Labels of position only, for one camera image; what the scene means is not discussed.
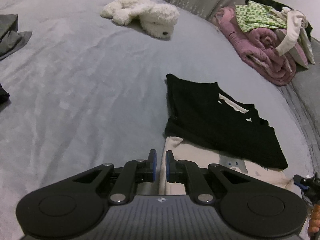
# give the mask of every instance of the finger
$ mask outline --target finger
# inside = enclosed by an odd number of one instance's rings
[[[311,220],[309,221],[309,226],[310,226],[310,227],[320,228],[320,220],[311,219]]]
[[[313,206],[312,212],[318,212],[318,211],[320,211],[320,205],[315,204],[315,205]]]
[[[311,219],[320,220],[320,212],[312,212]]]
[[[308,227],[308,232],[309,233],[316,233],[319,231],[319,228],[317,227]]]

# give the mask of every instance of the bed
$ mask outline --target bed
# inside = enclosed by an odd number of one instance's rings
[[[283,91],[242,62],[211,23],[179,9],[171,39],[158,40],[137,23],[121,27],[100,17],[111,1],[11,0],[0,8],[19,15],[19,31],[33,31],[0,62],[0,83],[10,93],[0,108],[1,239],[22,236],[16,204],[39,187],[101,163],[123,166],[152,148],[161,163],[168,73],[218,82],[236,100],[254,103],[275,128],[286,176],[312,176],[309,143]],[[141,192],[156,194],[158,185]]]

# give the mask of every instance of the stuffed dog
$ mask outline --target stuffed dog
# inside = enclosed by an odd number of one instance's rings
[[[179,11],[173,5],[151,0],[115,0],[103,8],[100,16],[119,25],[128,25],[133,19],[139,19],[145,32],[164,39],[172,35]]]

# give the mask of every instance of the black cloth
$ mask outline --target black cloth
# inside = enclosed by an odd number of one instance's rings
[[[166,136],[178,136],[202,147],[226,151],[262,167],[281,170],[288,167],[273,127],[259,117],[254,105],[235,101],[217,82],[195,83],[168,74],[167,87],[171,113]],[[219,94],[248,112],[236,111]]]
[[[7,91],[5,91],[5,90],[3,89],[3,87],[1,86],[1,84],[0,84],[0,104],[8,101],[9,96],[10,96],[10,95],[7,93]]]
[[[264,4],[264,5],[271,6],[274,9],[276,9],[278,12],[282,11],[282,7],[288,7],[291,10],[293,10],[293,8],[291,8],[290,6],[287,6],[287,5],[283,4],[283,3],[279,3],[279,2],[276,2],[276,1],[273,1],[273,0],[245,0],[245,4],[248,4],[248,1],[254,1],[254,2],[257,2],[257,3],[261,3],[261,4]],[[311,24],[308,22],[308,26],[306,28],[304,28],[304,29],[306,30],[307,36],[309,38],[309,41],[311,41],[311,31],[313,29]]]

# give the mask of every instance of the white garment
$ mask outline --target white garment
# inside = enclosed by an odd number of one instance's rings
[[[287,7],[283,7],[281,13],[276,12],[276,14],[282,19],[287,19],[287,35],[279,46],[276,47],[279,56],[282,56],[295,46],[300,35],[300,30],[308,26],[308,21],[302,12],[291,10]]]
[[[192,144],[180,137],[167,137],[160,171],[160,195],[184,195],[183,184],[166,182],[165,152],[171,150],[175,160],[188,160],[198,164],[200,168],[208,168],[210,163],[219,163],[225,167],[246,174],[255,179],[292,189],[293,182],[281,170],[267,169],[260,165],[242,159],[237,159],[218,150],[209,150]]]
[[[273,11],[274,14],[277,15],[277,17],[283,19],[283,20],[286,20],[287,19],[287,14],[285,13],[285,11],[281,11],[281,12],[278,12],[278,11]],[[299,38],[298,38],[298,42],[300,44],[300,46],[302,47],[303,49],[303,52],[305,53],[307,59],[310,61],[311,64],[315,64],[315,60],[314,60],[314,56],[313,56],[313,53],[312,53],[312,48],[311,48],[311,44],[310,44],[310,41],[309,41],[309,38],[307,36],[307,32],[304,28],[301,28],[300,29],[300,35],[299,35]]]
[[[276,29],[275,33],[277,34],[279,40],[282,41],[287,34],[287,30]],[[294,61],[296,63],[298,63],[299,65],[308,69],[309,68],[308,58],[307,58],[307,56],[306,56],[305,52],[303,51],[303,48],[300,44],[301,44],[301,38],[298,37],[297,43],[295,44],[295,46],[292,49],[290,49],[288,51],[288,53],[292,56],[292,58],[294,59]]]

